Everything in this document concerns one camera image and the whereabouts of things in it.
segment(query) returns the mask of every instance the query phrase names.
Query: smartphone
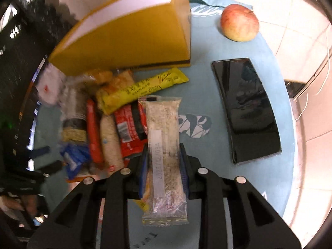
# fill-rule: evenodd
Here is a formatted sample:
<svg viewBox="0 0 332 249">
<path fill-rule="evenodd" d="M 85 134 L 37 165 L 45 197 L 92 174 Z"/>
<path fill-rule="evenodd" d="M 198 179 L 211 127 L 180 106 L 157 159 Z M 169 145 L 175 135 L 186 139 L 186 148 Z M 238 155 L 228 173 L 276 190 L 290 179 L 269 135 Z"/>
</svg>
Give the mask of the smartphone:
<svg viewBox="0 0 332 249">
<path fill-rule="evenodd" d="M 215 61 L 211 66 L 227 114 L 233 162 L 281 152 L 271 104 L 250 59 Z"/>
</svg>

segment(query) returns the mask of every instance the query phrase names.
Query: silver screw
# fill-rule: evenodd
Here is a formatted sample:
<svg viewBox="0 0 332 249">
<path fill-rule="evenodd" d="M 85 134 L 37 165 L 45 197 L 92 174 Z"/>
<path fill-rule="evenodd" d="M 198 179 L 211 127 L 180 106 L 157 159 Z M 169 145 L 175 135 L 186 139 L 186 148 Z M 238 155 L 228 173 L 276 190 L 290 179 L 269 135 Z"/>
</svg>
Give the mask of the silver screw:
<svg viewBox="0 0 332 249">
<path fill-rule="evenodd" d="M 206 169 L 206 168 L 199 168 L 198 169 L 198 173 L 199 174 L 202 174 L 202 175 L 205 175 L 207 174 L 209 171 Z"/>
<path fill-rule="evenodd" d="M 83 180 L 84 184 L 92 184 L 93 183 L 93 179 L 91 177 L 87 177 Z"/>
<path fill-rule="evenodd" d="M 124 168 L 122 170 L 120 170 L 120 173 L 122 175 L 128 175 L 131 172 L 131 170 L 129 168 Z"/>
<path fill-rule="evenodd" d="M 239 176 L 239 177 L 236 177 L 236 181 L 237 181 L 239 184 L 244 184 L 247 180 L 246 180 L 246 178 L 244 178 L 243 176 Z"/>
</svg>

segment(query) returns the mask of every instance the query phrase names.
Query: blue table surface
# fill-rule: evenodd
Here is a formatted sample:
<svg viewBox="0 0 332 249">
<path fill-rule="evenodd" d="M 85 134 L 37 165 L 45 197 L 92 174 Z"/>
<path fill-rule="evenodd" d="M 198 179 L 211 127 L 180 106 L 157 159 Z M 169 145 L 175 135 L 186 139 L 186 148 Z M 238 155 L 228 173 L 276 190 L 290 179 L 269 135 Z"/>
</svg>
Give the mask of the blue table surface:
<svg viewBox="0 0 332 249">
<path fill-rule="evenodd" d="M 180 134 L 188 155 L 199 158 L 202 166 L 219 176 L 234 179 L 245 176 L 282 216 L 288 201 L 293 180 L 295 138 L 288 94 L 278 63 L 259 33 L 249 42 L 234 42 L 225 38 L 218 27 L 220 14 L 231 0 L 193 0 L 191 66 L 181 70 L 189 82 L 156 93 L 160 96 L 182 97 L 179 114 L 205 115 L 211 118 L 208 134 L 201 138 L 190 138 Z M 230 141 L 227 132 L 225 109 L 211 69 L 211 62 L 226 59 L 250 58 L 269 97 L 281 140 L 282 152 L 265 159 L 242 165 L 232 163 Z M 163 70 L 137 71 L 135 80 L 151 77 Z M 42 106 L 38 113 L 35 131 L 35 148 L 51 146 L 51 153 L 43 156 L 40 164 L 60 159 L 56 141 L 59 133 L 60 110 Z M 43 187 L 43 193 L 51 209 L 67 194 L 64 172 L 51 177 Z M 200 229 L 200 200 L 188 201 L 189 224 L 166 228 L 142 226 L 142 211 L 131 200 L 128 201 L 129 234 L 132 248 L 198 248 Z"/>
</svg>

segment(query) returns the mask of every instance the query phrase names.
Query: clear plastic wrapper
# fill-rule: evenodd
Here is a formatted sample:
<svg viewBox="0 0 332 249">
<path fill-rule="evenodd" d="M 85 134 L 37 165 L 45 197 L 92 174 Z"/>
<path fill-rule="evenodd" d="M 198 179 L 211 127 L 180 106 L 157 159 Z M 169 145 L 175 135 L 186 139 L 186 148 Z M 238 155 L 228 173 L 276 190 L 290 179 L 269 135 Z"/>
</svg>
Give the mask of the clear plastic wrapper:
<svg viewBox="0 0 332 249">
<path fill-rule="evenodd" d="M 178 109 L 181 98 L 146 101 L 148 128 L 148 209 L 143 224 L 155 226 L 187 223 L 187 201 L 179 160 Z"/>
</svg>

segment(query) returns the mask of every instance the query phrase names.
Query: black stripe on red package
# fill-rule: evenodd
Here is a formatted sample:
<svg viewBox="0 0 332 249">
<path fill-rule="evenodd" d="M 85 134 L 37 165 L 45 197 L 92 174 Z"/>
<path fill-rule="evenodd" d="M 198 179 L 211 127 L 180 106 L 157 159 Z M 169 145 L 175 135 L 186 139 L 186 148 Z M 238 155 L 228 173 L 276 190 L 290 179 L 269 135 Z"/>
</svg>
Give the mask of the black stripe on red package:
<svg viewBox="0 0 332 249">
<path fill-rule="evenodd" d="M 117 131 L 121 139 L 123 157 L 141 153 L 147 143 L 147 127 L 144 109 L 138 101 L 114 112 Z"/>
</svg>

